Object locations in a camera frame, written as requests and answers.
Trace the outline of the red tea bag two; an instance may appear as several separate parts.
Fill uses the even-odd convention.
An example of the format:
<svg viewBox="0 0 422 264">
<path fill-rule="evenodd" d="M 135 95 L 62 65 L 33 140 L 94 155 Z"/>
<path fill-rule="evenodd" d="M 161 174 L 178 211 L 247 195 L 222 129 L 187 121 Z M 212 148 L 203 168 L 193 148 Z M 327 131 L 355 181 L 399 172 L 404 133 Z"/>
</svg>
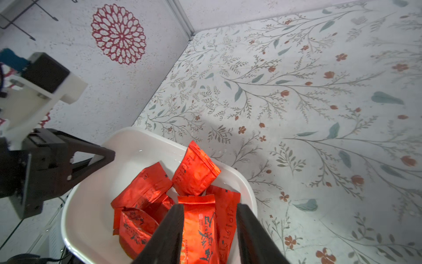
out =
<svg viewBox="0 0 422 264">
<path fill-rule="evenodd" d="M 215 198 L 219 261 L 227 264 L 236 232 L 236 210 L 241 194 L 213 185 L 206 190 L 206 194 Z"/>
</svg>

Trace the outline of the red tea bag one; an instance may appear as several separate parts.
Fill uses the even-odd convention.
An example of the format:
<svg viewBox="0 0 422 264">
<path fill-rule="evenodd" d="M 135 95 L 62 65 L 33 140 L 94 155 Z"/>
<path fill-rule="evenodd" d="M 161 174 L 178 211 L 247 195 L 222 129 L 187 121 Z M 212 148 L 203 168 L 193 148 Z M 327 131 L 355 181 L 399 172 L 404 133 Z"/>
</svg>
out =
<svg viewBox="0 0 422 264">
<path fill-rule="evenodd" d="M 220 174 L 220 168 L 192 141 L 171 181 L 179 196 L 200 196 Z"/>
</svg>

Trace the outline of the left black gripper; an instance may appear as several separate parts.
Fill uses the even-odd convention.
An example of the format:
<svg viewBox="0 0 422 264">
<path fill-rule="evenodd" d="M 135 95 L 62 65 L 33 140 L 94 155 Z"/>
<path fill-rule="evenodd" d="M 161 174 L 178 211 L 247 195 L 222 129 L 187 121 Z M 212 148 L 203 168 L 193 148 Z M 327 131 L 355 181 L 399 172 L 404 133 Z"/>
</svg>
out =
<svg viewBox="0 0 422 264">
<path fill-rule="evenodd" d="M 93 155 L 73 163 L 78 152 Z M 23 220 L 39 215 L 44 202 L 62 196 L 115 159 L 115 151 L 55 129 L 35 129 L 20 150 L 1 138 L 1 198 Z"/>
</svg>

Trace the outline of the red tea bag three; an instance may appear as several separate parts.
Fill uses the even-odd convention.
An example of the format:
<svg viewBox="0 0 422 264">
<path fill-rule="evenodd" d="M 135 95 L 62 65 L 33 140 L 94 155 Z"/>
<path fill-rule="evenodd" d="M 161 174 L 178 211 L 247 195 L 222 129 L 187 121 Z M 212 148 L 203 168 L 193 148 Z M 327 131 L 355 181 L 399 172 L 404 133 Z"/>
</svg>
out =
<svg viewBox="0 0 422 264">
<path fill-rule="evenodd" d="M 136 259 L 158 228 L 158 222 L 139 209 L 121 207 L 114 210 L 113 235 L 131 259 Z"/>
</svg>

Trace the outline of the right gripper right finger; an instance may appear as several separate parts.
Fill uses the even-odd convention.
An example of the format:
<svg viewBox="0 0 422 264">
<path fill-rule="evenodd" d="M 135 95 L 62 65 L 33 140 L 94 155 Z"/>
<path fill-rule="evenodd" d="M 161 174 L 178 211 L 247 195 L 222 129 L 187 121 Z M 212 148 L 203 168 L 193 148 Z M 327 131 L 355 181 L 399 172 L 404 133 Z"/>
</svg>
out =
<svg viewBox="0 0 422 264">
<path fill-rule="evenodd" d="M 236 225 L 242 264 L 289 264 L 248 205 L 237 205 Z"/>
</svg>

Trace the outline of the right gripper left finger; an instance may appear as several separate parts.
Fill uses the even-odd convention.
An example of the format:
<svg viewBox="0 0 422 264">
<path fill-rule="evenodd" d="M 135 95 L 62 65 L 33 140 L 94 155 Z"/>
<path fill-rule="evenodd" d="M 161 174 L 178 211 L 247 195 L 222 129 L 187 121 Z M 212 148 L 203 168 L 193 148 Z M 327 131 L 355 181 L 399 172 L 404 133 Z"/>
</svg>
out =
<svg viewBox="0 0 422 264">
<path fill-rule="evenodd" d="M 179 264 L 184 206 L 174 205 L 132 264 Z"/>
</svg>

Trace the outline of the red tea bag four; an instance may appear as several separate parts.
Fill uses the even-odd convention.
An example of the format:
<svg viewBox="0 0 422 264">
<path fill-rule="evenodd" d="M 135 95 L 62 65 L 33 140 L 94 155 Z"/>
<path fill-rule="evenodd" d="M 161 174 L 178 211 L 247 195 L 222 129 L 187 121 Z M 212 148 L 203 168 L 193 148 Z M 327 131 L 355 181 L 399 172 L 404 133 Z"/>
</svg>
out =
<svg viewBox="0 0 422 264">
<path fill-rule="evenodd" d="M 181 264 L 218 264 L 215 197 L 180 196 L 184 206 Z"/>
</svg>

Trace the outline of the red tea bag five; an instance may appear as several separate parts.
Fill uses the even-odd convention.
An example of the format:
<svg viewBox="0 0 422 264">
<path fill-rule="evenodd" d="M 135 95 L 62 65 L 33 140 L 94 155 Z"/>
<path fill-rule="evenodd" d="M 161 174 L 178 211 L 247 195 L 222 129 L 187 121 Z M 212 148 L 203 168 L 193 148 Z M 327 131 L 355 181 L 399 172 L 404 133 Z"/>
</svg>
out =
<svg viewBox="0 0 422 264">
<path fill-rule="evenodd" d="M 159 162 L 143 169 L 111 202 L 114 209 L 143 209 L 155 202 L 172 187 L 172 182 Z"/>
</svg>

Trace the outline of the red tea bag six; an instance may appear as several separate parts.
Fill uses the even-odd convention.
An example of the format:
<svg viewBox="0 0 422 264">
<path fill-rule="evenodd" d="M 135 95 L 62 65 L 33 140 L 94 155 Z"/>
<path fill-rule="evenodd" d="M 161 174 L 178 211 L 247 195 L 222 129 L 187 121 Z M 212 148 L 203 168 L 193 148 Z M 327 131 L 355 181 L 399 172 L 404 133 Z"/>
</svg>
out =
<svg viewBox="0 0 422 264">
<path fill-rule="evenodd" d="M 173 205 L 175 205 L 174 200 L 167 194 L 163 194 L 156 201 L 148 205 L 144 211 L 160 224 Z"/>
</svg>

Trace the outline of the white plastic storage box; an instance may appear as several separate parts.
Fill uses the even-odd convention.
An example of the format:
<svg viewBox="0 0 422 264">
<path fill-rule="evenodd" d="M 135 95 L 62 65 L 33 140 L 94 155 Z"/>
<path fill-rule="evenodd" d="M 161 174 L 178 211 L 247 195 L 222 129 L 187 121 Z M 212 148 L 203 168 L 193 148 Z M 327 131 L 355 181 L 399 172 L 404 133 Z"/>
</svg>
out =
<svg viewBox="0 0 422 264">
<path fill-rule="evenodd" d="M 171 178 L 187 148 L 137 127 L 115 132 L 102 146 L 113 150 L 115 159 L 72 189 L 63 209 L 62 238 L 67 249 L 85 264 L 129 264 L 132 259 L 112 234 L 111 202 L 156 162 Z"/>
</svg>

